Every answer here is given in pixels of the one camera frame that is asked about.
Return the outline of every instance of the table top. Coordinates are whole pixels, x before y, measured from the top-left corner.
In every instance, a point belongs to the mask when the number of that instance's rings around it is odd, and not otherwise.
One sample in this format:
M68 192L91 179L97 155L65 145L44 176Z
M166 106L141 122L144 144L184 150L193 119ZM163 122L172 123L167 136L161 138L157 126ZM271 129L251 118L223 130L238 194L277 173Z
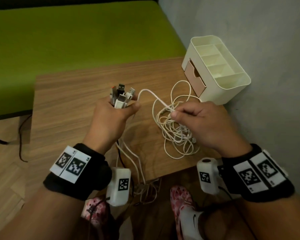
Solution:
M183 58L172 58L38 76L33 105L26 198L32 196L42 185L51 165L65 147L82 142L97 99L108 96L112 86L123 83L127 89L150 89L165 103L171 104L170 92L173 85L179 80L187 80L181 68L182 61ZM189 94L189 86L182 82L174 89L173 97L183 94ZM170 158L164 151L161 129L152 117L154 100L152 94L142 93L142 107L133 119L128 119L124 132L124 141L140 156L146 180L195 166L203 157L219 156L212 149L201 148L195 155L179 160ZM161 103L157 102L155 112L162 108ZM173 156L179 155L170 142L167 143L167 150ZM116 148L113 146L105 157L110 166L115 166ZM136 177L132 163L124 155L122 159L131 169L132 176Z

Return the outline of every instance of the gray wall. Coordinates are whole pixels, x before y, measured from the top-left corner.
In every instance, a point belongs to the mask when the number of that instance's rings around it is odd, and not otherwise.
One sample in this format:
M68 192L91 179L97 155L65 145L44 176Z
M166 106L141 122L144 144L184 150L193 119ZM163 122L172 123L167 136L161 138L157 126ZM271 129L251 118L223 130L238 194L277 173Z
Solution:
M252 83L226 108L300 193L300 0L159 0L185 47L216 35Z

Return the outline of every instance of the sock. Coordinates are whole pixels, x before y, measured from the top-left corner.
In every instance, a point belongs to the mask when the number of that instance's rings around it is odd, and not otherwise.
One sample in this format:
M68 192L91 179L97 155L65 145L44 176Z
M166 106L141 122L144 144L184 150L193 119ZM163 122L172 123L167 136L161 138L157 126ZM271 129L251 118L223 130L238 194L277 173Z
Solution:
M203 211L195 211L191 206L180 210L180 225L184 240L203 240L198 228L198 218Z

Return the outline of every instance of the person's left hand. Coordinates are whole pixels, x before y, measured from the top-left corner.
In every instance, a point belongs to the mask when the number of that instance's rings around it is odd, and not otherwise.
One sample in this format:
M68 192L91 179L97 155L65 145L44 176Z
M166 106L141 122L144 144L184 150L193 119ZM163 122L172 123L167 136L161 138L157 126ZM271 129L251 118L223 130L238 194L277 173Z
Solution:
M135 102L126 108L116 109L110 104L110 97L96 102L92 122L83 144L104 155L122 136L127 119L140 109Z

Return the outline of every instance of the green bench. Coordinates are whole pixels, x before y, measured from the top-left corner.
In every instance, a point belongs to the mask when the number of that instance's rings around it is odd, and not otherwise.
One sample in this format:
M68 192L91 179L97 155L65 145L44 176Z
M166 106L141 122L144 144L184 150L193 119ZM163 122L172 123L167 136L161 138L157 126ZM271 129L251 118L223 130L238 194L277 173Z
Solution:
M185 52L151 0L0 10L0 119L32 112L37 75Z

